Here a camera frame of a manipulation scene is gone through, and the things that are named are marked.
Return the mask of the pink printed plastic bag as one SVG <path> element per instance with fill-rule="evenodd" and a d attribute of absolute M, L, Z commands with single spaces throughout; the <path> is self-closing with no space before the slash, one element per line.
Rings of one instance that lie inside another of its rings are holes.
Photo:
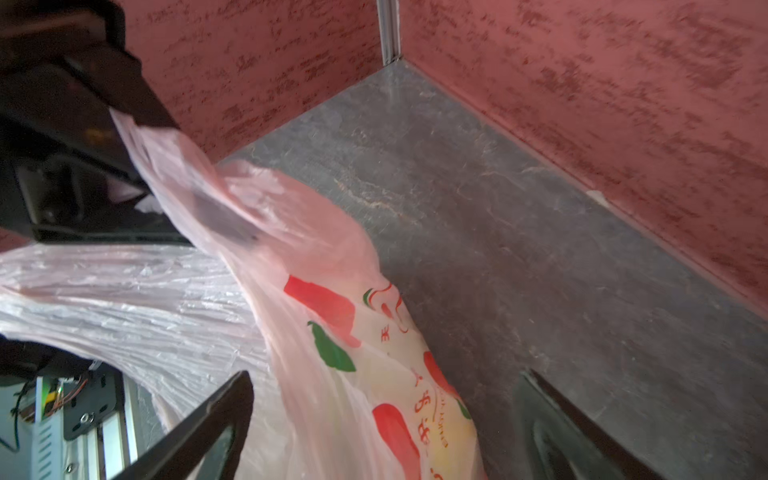
<path fill-rule="evenodd" d="M 484 477 L 467 407 L 353 218 L 279 171 L 114 120 L 190 245 L 5 252 L 3 334 L 118 368 L 167 428 L 249 372 L 240 479 Z"/>

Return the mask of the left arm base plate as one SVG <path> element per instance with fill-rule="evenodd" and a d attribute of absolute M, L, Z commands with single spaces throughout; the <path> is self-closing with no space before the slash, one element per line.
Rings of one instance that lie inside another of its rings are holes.
<path fill-rule="evenodd" d="M 62 431 L 63 439 L 67 442 L 99 427 L 124 407 L 123 375 L 106 364 L 96 370 L 89 370 L 85 374 L 84 384 L 74 387 L 70 392 L 74 397 L 63 407 Z"/>

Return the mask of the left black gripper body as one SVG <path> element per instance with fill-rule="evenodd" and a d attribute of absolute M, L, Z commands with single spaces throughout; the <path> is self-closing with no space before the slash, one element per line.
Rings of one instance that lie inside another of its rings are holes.
<path fill-rule="evenodd" d="M 1 5 L 1 226 L 52 244 L 184 244 L 162 214 L 111 186 L 150 190 L 111 113 L 174 121 L 126 48 L 112 1 Z"/>

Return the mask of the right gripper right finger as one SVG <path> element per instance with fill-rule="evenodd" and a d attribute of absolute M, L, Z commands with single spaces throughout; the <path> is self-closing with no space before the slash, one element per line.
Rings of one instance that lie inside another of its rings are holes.
<path fill-rule="evenodd" d="M 516 416 L 535 479 L 659 479 L 542 375 L 521 372 Z"/>

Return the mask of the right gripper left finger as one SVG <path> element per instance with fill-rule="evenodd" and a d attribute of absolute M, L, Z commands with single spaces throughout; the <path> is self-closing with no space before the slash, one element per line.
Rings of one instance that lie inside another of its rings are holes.
<path fill-rule="evenodd" d="M 247 438 L 254 391 L 239 371 L 119 479 L 232 479 Z"/>

